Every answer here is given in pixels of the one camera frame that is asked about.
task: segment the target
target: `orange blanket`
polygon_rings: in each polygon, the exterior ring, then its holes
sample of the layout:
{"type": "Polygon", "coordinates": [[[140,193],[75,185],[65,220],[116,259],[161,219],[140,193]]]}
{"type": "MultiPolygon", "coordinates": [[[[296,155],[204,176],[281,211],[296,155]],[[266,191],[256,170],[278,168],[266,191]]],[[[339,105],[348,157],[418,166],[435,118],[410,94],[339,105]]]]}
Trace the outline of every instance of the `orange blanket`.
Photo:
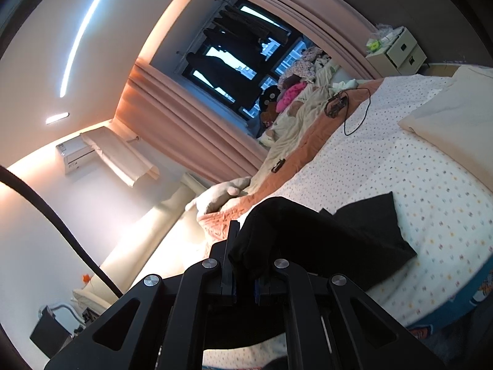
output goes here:
{"type": "MultiPolygon", "coordinates": [[[[377,79],[361,85],[358,90],[348,90],[348,116],[352,115],[359,105],[368,99],[368,91],[366,89],[373,95],[382,82],[383,79],[377,79]]],[[[312,161],[332,134],[342,125],[345,115],[346,108],[343,108],[336,118],[327,117],[322,112],[307,129],[299,146],[286,157],[286,162],[280,170],[277,173],[270,173],[255,193],[240,198],[237,205],[224,212],[212,212],[198,217],[197,220],[204,229],[209,245],[226,239],[228,237],[229,221],[236,220],[250,210],[252,206],[274,193],[293,178],[305,164],[312,161]]]]}

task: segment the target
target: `metal screw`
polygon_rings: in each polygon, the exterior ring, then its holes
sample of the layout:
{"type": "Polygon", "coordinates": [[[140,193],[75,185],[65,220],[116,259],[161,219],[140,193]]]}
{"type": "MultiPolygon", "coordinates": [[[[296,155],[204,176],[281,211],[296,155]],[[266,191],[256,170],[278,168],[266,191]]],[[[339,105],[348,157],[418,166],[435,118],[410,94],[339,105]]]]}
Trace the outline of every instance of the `metal screw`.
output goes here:
{"type": "Polygon", "coordinates": [[[218,261],[215,258],[206,258],[202,262],[202,266],[205,268],[214,268],[218,265],[218,261]]]}
{"type": "Polygon", "coordinates": [[[289,261],[287,261],[285,258],[278,258],[274,262],[274,266],[276,266],[277,268],[286,268],[287,266],[289,266],[289,261]]]}
{"type": "Polygon", "coordinates": [[[347,279],[344,275],[334,275],[332,277],[332,284],[337,286],[346,285],[347,279]]]}
{"type": "Polygon", "coordinates": [[[154,286],[159,282],[159,277],[157,275],[151,274],[144,278],[144,285],[154,286]]]}

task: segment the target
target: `plastic bag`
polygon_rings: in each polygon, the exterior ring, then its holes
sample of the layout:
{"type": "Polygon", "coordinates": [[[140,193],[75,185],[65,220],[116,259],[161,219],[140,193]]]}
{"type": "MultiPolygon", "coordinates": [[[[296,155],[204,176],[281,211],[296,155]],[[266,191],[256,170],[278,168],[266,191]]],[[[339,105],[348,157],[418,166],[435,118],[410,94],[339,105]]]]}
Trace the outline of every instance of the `plastic bag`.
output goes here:
{"type": "Polygon", "coordinates": [[[390,25],[384,25],[379,23],[377,25],[377,31],[371,34],[371,37],[366,43],[366,51],[368,54],[375,53],[382,47],[393,43],[395,38],[401,34],[404,27],[398,27],[393,29],[390,25]]]}

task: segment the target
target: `ceiling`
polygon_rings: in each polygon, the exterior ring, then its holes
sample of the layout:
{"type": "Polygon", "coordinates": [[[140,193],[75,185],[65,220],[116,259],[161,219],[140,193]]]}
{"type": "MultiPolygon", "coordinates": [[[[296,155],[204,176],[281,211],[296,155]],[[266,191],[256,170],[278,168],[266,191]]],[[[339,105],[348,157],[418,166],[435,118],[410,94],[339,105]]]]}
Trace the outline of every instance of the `ceiling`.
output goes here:
{"type": "Polygon", "coordinates": [[[60,98],[68,55],[93,0],[43,0],[0,59],[0,164],[112,118],[136,57],[171,1],[101,0],[60,98]],[[61,112],[70,116],[45,124],[61,112]]]}
{"type": "Polygon", "coordinates": [[[164,74],[173,74],[191,44],[196,41],[194,44],[200,45],[205,40],[201,31],[222,4],[223,0],[191,0],[161,42],[152,65],[164,74]]]}

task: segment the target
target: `pink fabric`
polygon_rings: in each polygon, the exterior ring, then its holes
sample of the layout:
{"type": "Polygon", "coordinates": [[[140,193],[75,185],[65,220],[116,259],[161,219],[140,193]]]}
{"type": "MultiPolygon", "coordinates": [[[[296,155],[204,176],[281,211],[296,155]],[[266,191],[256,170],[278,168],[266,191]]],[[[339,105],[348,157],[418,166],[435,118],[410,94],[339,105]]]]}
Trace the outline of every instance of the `pink fabric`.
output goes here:
{"type": "Polygon", "coordinates": [[[304,90],[306,86],[307,86],[306,82],[300,82],[294,86],[291,86],[288,90],[286,90],[286,93],[284,93],[283,98],[279,100],[277,105],[275,106],[275,112],[280,113],[286,110],[289,107],[289,105],[293,102],[293,100],[298,97],[298,95],[304,90]]]}
{"type": "Polygon", "coordinates": [[[216,183],[254,175],[267,155],[255,139],[140,60],[116,117],[169,158],[216,183]]]}
{"type": "Polygon", "coordinates": [[[366,41],[375,27],[343,0],[249,1],[307,35],[352,77],[380,77],[365,58],[366,41]]]}

